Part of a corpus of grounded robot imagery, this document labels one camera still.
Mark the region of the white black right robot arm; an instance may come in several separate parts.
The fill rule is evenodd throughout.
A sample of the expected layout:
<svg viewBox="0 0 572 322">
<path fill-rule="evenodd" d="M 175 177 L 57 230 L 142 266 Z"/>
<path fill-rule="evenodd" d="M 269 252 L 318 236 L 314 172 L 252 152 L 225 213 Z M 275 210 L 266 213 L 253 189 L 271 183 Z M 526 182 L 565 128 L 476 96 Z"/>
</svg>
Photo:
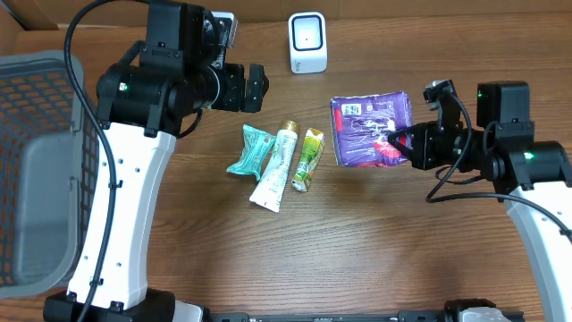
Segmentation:
<svg viewBox="0 0 572 322">
<path fill-rule="evenodd" d="M 435 121 L 389 135 L 413 167 L 479 172 L 492 192 L 466 192 L 425 200 L 496 199 L 503 203 L 525 246 L 548 321 L 571 319 L 571 163 L 554 140 L 537 141 L 530 118 L 530 88 L 521 80 L 478 84 L 472 121 L 451 80 L 434 81 L 424 98 Z"/>
</svg>

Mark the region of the green juice carton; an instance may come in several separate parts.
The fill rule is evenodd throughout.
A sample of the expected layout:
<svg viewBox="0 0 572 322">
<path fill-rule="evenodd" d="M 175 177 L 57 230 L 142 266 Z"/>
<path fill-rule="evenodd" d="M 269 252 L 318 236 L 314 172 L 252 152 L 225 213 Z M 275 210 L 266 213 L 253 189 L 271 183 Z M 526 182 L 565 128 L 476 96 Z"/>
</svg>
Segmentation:
<svg viewBox="0 0 572 322">
<path fill-rule="evenodd" d="M 292 178 L 292 186 L 295 190 L 302 192 L 309 190 L 323 152 L 324 133 L 309 128 L 304 138 L 299 164 Z"/>
</svg>

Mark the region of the white tube gold cap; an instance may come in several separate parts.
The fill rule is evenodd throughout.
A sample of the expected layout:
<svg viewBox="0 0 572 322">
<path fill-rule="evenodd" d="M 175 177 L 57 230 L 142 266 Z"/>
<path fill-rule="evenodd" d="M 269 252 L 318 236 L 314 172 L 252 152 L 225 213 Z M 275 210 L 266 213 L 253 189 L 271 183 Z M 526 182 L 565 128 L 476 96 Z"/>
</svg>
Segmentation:
<svg viewBox="0 0 572 322">
<path fill-rule="evenodd" d="M 299 138 L 299 124 L 285 120 L 280 124 L 273 152 L 249 201 L 274 213 L 280 211 L 288 181 L 290 164 Z"/>
</svg>

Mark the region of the purple pad package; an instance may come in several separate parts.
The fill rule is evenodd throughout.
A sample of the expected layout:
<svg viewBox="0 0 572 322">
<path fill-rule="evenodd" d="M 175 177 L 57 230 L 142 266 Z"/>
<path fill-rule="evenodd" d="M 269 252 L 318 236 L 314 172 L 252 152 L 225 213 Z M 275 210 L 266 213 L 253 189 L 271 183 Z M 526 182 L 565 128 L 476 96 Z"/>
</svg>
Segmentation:
<svg viewBox="0 0 572 322">
<path fill-rule="evenodd" d="M 390 167 L 408 161 L 388 141 L 412 125 L 408 94 L 396 91 L 369 96 L 333 97 L 332 140 L 338 165 Z"/>
</svg>

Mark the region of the teal snack packet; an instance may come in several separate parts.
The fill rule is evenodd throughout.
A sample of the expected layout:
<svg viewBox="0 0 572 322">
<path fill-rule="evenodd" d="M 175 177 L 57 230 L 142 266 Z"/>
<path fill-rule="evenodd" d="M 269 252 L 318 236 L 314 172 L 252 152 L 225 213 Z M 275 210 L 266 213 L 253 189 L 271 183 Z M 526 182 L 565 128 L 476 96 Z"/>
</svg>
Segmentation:
<svg viewBox="0 0 572 322">
<path fill-rule="evenodd" d="M 244 148 L 240 159 L 230 165 L 226 172 L 236 175 L 254 175 L 258 182 L 262 176 L 262 165 L 272 150 L 276 137 L 250 125 L 243 125 Z"/>
</svg>

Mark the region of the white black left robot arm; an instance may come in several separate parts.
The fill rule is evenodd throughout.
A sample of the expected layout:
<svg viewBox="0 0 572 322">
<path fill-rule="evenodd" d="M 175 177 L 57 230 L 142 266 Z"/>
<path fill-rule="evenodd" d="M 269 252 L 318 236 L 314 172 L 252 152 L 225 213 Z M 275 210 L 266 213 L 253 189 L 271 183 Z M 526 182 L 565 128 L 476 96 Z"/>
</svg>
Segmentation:
<svg viewBox="0 0 572 322">
<path fill-rule="evenodd" d="M 78 265 L 46 299 L 46 321 L 205 322 L 208 309 L 149 287 L 147 251 L 164 171 L 182 122 L 207 109 L 256 113 L 269 81 L 260 64 L 229 64 L 234 14 L 153 1 L 147 35 L 97 82 L 86 113 L 99 138 L 97 183 Z"/>
</svg>

